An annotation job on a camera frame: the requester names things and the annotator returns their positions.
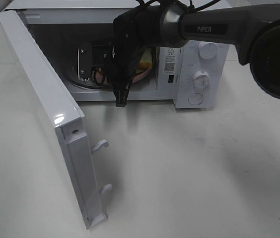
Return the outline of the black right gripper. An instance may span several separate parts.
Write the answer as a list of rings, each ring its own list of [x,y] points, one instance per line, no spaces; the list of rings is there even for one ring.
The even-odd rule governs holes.
[[[161,44],[160,11],[127,11],[114,19],[114,39],[104,72],[115,92],[116,107],[127,104],[126,91],[147,47]]]

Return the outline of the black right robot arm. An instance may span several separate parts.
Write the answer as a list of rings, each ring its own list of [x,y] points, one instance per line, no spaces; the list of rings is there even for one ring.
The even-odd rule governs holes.
[[[180,48],[190,40],[234,45],[239,63],[267,94],[280,99],[280,3],[212,10],[178,0],[140,1],[113,21],[103,73],[117,107],[124,107],[147,47]]]

